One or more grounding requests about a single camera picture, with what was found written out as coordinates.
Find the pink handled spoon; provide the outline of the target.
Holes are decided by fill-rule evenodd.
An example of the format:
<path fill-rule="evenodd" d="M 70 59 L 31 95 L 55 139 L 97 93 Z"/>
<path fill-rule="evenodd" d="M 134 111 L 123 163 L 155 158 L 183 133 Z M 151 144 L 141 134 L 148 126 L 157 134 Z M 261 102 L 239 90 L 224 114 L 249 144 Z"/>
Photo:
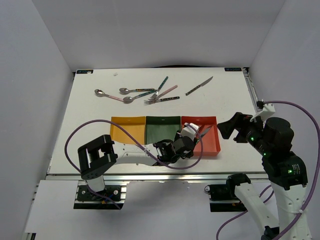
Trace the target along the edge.
<path fill-rule="evenodd" d="M 123 102 L 123 99 L 122 98 L 119 98 L 119 97 L 116 97 L 116 96 L 113 96 L 113 95 L 110 95 L 110 94 L 106 94 L 104 91 L 102 91 L 101 89 L 95 89 L 94 90 L 94 93 L 97 97 L 106 97 L 106 98 L 109 98 L 109 99 L 113 99 L 113 100 L 116 100 L 116 101 L 120 101 L 120 102 Z"/>

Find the pink handled fork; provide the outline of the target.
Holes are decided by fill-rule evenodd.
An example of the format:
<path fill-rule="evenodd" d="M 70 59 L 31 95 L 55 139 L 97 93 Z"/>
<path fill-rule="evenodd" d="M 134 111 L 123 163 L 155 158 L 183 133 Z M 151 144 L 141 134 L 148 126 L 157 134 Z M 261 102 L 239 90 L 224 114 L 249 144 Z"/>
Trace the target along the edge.
<path fill-rule="evenodd" d="M 162 92 L 161 94 L 157 95 L 155 98 L 149 98 L 148 101 L 153 103 L 153 102 L 159 100 L 160 97 L 163 97 L 164 95 L 170 93 L 171 91 L 173 91 L 173 90 L 176 89 L 177 87 L 178 87 L 178 85 L 175 85 L 175 86 L 173 86 L 173 87 L 165 90 L 165 91 Z"/>

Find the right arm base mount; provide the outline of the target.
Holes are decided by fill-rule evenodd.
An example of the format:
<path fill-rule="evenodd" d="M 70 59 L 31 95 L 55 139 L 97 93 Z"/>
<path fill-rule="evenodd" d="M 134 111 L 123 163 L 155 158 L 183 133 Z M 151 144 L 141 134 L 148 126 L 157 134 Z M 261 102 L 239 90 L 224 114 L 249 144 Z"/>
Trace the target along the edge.
<path fill-rule="evenodd" d="M 263 204 L 251 180 L 244 173 L 228 176 L 225 184 L 211 184 L 204 188 L 209 194 L 212 213 L 247 212 L 256 214 Z"/>

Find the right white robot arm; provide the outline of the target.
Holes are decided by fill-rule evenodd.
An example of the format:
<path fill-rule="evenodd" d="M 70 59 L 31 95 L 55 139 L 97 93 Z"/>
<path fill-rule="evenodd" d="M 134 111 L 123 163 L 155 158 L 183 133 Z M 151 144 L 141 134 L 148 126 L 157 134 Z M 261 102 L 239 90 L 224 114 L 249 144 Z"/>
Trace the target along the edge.
<path fill-rule="evenodd" d="M 274 217 L 244 173 L 233 174 L 226 180 L 226 195 L 239 199 L 255 220 L 263 240 L 310 240 L 303 204 L 308 183 L 307 168 L 292 150 L 294 131 L 290 123 L 279 117 L 262 121 L 241 112 L 217 124 L 227 140 L 233 131 L 236 143 L 248 143 L 262 156 L 262 166 L 274 192 L 278 217 Z"/>

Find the pink handled knife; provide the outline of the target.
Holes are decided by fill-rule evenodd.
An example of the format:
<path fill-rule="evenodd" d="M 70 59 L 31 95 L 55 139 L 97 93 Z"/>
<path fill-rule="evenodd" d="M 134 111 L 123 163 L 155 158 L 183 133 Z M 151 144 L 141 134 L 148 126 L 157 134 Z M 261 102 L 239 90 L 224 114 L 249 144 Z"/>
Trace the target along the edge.
<path fill-rule="evenodd" d="M 212 125 L 209 125 L 207 128 L 205 128 L 201 133 L 200 133 L 200 138 L 203 138 L 212 128 Z"/>

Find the dark handled knife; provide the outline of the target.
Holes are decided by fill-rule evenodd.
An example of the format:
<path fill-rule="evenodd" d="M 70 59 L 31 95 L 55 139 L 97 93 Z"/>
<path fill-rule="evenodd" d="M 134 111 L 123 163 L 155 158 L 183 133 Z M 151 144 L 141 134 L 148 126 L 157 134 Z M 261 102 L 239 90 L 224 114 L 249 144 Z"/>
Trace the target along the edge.
<path fill-rule="evenodd" d="M 213 76 L 209 77 L 207 80 L 205 80 L 204 82 L 200 83 L 199 85 L 197 85 L 196 87 L 194 87 L 193 89 L 189 90 L 187 93 L 185 93 L 185 96 L 188 96 L 190 94 L 192 94 L 193 92 L 195 92 L 196 90 L 198 90 L 199 88 L 205 86 L 207 83 L 209 83 L 211 80 L 213 79 Z"/>

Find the dark handled fork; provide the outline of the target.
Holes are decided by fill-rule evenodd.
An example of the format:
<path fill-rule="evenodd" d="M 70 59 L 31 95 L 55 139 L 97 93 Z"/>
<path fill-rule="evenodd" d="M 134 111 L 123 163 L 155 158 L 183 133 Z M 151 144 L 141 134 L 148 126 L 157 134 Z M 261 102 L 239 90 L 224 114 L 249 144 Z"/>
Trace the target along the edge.
<path fill-rule="evenodd" d="M 152 105 L 155 103 L 162 103 L 162 102 L 168 102 L 168 101 L 173 101 L 173 100 L 179 100 L 180 97 L 179 96 L 174 96 L 174 97 L 166 97 L 166 98 L 160 98 L 160 99 L 150 99 L 150 100 L 145 100 L 144 101 L 144 105 L 148 106 L 148 105 Z"/>

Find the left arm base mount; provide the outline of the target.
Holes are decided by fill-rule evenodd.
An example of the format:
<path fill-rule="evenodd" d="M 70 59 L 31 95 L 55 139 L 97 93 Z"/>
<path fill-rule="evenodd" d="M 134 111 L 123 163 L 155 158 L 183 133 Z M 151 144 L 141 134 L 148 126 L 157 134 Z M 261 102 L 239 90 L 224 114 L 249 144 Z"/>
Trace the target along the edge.
<path fill-rule="evenodd" d="M 76 189 L 73 208 L 75 210 L 121 210 L 127 187 L 123 183 L 107 183 L 104 190 L 92 193 L 84 181 Z"/>

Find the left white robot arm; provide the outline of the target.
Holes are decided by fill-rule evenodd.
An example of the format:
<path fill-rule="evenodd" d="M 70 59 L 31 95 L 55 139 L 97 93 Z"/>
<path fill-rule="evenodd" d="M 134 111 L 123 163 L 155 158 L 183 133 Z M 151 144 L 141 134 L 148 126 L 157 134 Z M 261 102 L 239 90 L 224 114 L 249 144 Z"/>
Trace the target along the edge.
<path fill-rule="evenodd" d="M 103 175 L 114 165 L 136 164 L 173 168 L 180 159 L 191 158 L 197 143 L 198 127 L 188 125 L 177 132 L 173 141 L 165 139 L 147 145 L 113 141 L 104 134 L 78 152 L 81 178 L 89 185 L 88 193 L 99 200 L 105 196 Z"/>

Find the teal handled spoon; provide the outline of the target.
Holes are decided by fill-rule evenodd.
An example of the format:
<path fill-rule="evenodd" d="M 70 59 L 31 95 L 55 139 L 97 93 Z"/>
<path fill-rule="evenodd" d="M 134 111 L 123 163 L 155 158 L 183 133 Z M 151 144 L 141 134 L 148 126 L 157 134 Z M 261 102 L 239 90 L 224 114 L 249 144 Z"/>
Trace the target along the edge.
<path fill-rule="evenodd" d="M 145 93 L 141 93 L 141 94 L 138 94 L 134 97 L 131 97 L 131 96 L 126 96 L 123 98 L 123 102 L 125 104 L 130 104 L 132 103 L 134 100 L 138 99 L 138 98 L 142 98 L 142 97 L 145 97 L 147 95 L 150 95 L 150 94 L 154 94 L 156 92 L 156 90 L 152 90 L 152 91 L 148 91 L 148 92 L 145 92 Z"/>

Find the teal handled fork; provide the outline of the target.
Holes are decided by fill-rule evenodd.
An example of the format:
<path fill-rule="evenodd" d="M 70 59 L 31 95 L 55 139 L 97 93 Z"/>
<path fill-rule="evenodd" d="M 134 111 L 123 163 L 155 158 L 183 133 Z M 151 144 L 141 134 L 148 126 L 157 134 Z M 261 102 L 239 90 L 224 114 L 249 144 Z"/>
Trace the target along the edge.
<path fill-rule="evenodd" d="M 166 76 L 166 77 L 164 78 L 164 80 L 162 81 L 162 83 L 160 84 L 160 86 L 157 88 L 156 92 L 149 98 L 149 100 L 155 100 L 155 99 L 156 99 L 156 97 L 159 95 L 162 87 L 163 87 L 163 86 L 165 85 L 165 83 L 167 82 L 168 78 L 169 78 L 168 76 Z"/>

